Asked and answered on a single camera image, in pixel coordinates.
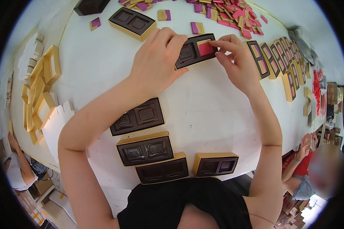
black box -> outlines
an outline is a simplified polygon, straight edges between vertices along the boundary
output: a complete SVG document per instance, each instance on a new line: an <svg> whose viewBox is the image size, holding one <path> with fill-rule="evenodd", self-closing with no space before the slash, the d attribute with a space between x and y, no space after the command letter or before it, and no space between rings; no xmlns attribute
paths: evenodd
<svg viewBox="0 0 344 229"><path fill-rule="evenodd" d="M110 0L80 0L74 7L79 16L99 14L105 9Z"/></svg>
<svg viewBox="0 0 344 229"><path fill-rule="evenodd" d="M112 136L141 131L165 123L159 98L147 102L124 113L110 127Z"/></svg>
<svg viewBox="0 0 344 229"><path fill-rule="evenodd" d="M145 166L137 166L136 172L142 184L156 184L189 177L186 155L175 154L175 159Z"/></svg>
<svg viewBox="0 0 344 229"><path fill-rule="evenodd" d="M184 67L202 62L204 60L208 60L215 57L215 53L218 51L217 47L212 47L213 52L210 54L206 54L204 56L200 56L199 48L197 42L210 39L215 41L214 34L207 33L198 35L195 37L190 37L182 46L180 55L174 65L175 69L182 69Z"/></svg>

bracelet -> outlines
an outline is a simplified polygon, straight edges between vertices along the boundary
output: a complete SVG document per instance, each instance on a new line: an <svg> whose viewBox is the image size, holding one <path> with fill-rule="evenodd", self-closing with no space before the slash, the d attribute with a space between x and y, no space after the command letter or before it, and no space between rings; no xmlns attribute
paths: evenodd
<svg viewBox="0 0 344 229"><path fill-rule="evenodd" d="M296 162L297 164L301 163L301 160L299 160L299 159L297 158L297 154L294 156L294 160L295 160L295 162Z"/></svg>

cardboard box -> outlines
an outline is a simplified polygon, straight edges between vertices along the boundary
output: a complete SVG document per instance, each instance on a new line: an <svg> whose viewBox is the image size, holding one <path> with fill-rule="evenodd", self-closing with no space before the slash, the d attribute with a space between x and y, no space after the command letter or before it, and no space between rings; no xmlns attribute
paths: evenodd
<svg viewBox="0 0 344 229"><path fill-rule="evenodd" d="M109 19L110 25L133 38L144 41L157 27L154 19L131 9L121 7Z"/></svg>
<svg viewBox="0 0 344 229"><path fill-rule="evenodd" d="M125 167L174 159L168 131L120 140L116 149Z"/></svg>
<svg viewBox="0 0 344 229"><path fill-rule="evenodd" d="M43 57L41 57L38 61L36 66L34 67L31 75L29 76L29 86L30 89L36 89L38 81L41 77L45 76L45 71L43 68Z"/></svg>
<svg viewBox="0 0 344 229"><path fill-rule="evenodd" d="M61 76L59 48L52 45L43 55L46 86L51 86Z"/></svg>
<svg viewBox="0 0 344 229"><path fill-rule="evenodd" d="M174 159L149 165L136 166L142 184L157 184L189 177L186 155L176 153Z"/></svg>
<svg viewBox="0 0 344 229"><path fill-rule="evenodd" d="M41 119L38 115L40 110L44 107L44 109L47 109L48 112L46 112L46 117ZM54 100L51 98L50 94L48 92L44 92L40 99L38 100L36 106L34 107L33 113L32 113L32 120L34 122L34 125L36 126L37 130L41 130L48 121L48 118L52 114L52 112L55 110L56 105Z"/></svg>
<svg viewBox="0 0 344 229"><path fill-rule="evenodd" d="M235 153L197 153L193 174L195 177L212 177L231 174L239 157Z"/></svg>
<svg viewBox="0 0 344 229"><path fill-rule="evenodd" d="M278 62L276 61L273 53L271 52L269 46L266 42L260 44L261 52L264 56L265 62L267 66L269 66L269 79L275 80L277 77L282 77L283 74L280 71L280 68L278 66Z"/></svg>
<svg viewBox="0 0 344 229"><path fill-rule="evenodd" d="M338 85L335 82L328 82L328 104L338 104Z"/></svg>
<svg viewBox="0 0 344 229"><path fill-rule="evenodd" d="M31 87L27 84L23 84L23 86L22 86L22 99L27 104L32 104L33 96L34 96L34 89L31 89Z"/></svg>

person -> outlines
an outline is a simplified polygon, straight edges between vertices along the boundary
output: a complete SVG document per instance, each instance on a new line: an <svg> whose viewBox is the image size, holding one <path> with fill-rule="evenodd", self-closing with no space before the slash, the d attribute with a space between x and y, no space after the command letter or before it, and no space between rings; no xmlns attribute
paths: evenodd
<svg viewBox="0 0 344 229"><path fill-rule="evenodd" d="M47 167L23 153L14 135L9 133L8 140L15 152L3 160L6 177L13 189L27 190L34 182L43 178Z"/></svg>
<svg viewBox="0 0 344 229"><path fill-rule="evenodd" d="M211 41L229 80L249 99L261 153L249 196L239 196L216 178L188 178L136 186L116 218L86 150L121 115L157 96L184 73L174 64L187 40L170 28L154 29L135 54L130 75L79 110L58 142L63 185L79 228L254 228L271 229L282 208L282 133L259 82L250 51L235 35Z"/></svg>
<svg viewBox="0 0 344 229"><path fill-rule="evenodd" d="M304 135L300 150L288 156L283 164L283 189L292 195L293 200L307 200L315 194L308 177L307 168L313 154L312 150L316 149L317 143L318 139L315 132Z"/></svg>

